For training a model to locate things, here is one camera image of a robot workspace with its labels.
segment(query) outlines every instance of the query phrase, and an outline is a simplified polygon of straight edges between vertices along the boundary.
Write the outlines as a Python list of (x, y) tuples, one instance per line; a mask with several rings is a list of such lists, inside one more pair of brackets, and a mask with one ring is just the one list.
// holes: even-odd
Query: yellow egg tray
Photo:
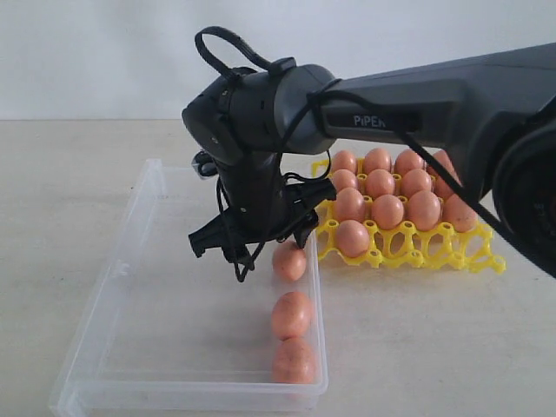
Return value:
[[(325, 169), (327, 165), (328, 161), (313, 163), (311, 167), (313, 177), (317, 176), (319, 169)], [(358, 172), (361, 172), (362, 159), (358, 160), (358, 165)], [(357, 177), (361, 183), (367, 176), (358, 174)], [(399, 175), (394, 175), (394, 178), (396, 182), (400, 181)], [(399, 198), (404, 205), (407, 203), (405, 196), (399, 195)], [(373, 200), (365, 195), (365, 202), (369, 213)], [(356, 258), (347, 257), (338, 249), (335, 242), (335, 230), (340, 224), (334, 219), (333, 205), (334, 202), (325, 201), (317, 208), (320, 217), (316, 229), (317, 239), (320, 242), (323, 237), (326, 237), (325, 243), (321, 245), (322, 248), (319, 248), (319, 261), (335, 252), (347, 265), (352, 266), (364, 263), (373, 268), (378, 268), (380, 265), (398, 268), (404, 264), (414, 268), (429, 269), (449, 266), (454, 269), (466, 269), (472, 273), (491, 268), (498, 274), (506, 270), (506, 260), (502, 256), (494, 255), (491, 250), (493, 229), (481, 222), (474, 229), (461, 233), (448, 222), (441, 222), (436, 228), (423, 232), (417, 230), (410, 221), (404, 221), (392, 230), (383, 230), (372, 220), (365, 220), (363, 225), (371, 238), (369, 250)]]

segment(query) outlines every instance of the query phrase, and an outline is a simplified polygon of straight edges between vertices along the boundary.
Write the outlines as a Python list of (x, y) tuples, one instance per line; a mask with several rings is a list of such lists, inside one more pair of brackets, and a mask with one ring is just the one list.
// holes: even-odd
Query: white wall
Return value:
[(179, 118), (215, 77), (193, 44), (213, 24), (347, 78), (553, 42), (554, 17), (549, 0), (3, 0), (0, 119)]

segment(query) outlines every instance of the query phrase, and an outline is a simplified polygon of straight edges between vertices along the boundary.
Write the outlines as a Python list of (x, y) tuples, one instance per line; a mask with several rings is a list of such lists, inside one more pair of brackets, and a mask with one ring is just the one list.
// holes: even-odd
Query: clear plastic box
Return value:
[[(328, 387), (316, 242), (295, 284), (273, 276), (269, 243), (244, 283), (220, 249), (197, 259), (188, 234), (217, 215), (215, 180), (148, 160), (116, 246), (99, 276), (50, 397), (60, 417), (94, 410), (301, 411)], [(280, 295), (305, 292), (315, 306), (306, 334), (314, 384), (277, 384), (279, 341), (270, 313)]]

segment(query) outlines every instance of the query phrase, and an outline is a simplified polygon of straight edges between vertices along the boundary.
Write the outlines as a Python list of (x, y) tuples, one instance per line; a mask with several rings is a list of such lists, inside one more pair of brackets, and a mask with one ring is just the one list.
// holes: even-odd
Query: table surface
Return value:
[[(332, 150), (372, 147), (338, 141)], [(186, 166), (196, 151), (181, 121), (0, 122), (0, 415), (49, 415), (141, 166)], [(493, 251), (507, 259), (503, 275), (323, 264), (330, 384), (304, 415), (553, 412), (556, 282), (498, 236)]]

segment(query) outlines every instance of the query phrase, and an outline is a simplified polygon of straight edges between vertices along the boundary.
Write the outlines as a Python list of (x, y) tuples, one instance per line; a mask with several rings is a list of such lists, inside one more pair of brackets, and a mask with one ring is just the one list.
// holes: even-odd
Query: robotic arm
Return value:
[[(206, 34), (263, 71), (226, 67), (204, 46)], [(294, 58), (270, 63), (219, 27), (199, 32), (195, 44), (221, 74), (182, 112), (203, 149), (197, 158), (219, 175), (221, 214), (189, 236), (197, 257), (222, 248), (242, 281), (264, 242), (293, 235), (303, 247), (318, 223), (314, 208), (335, 198), (334, 187), (324, 176), (282, 175), (281, 156), (320, 154), (342, 137), (407, 144), (556, 276), (556, 43), (348, 80)], [(447, 151), (461, 186), (423, 146)], [(479, 204), (490, 190), (500, 219)], [(252, 255), (250, 243), (259, 243)]]

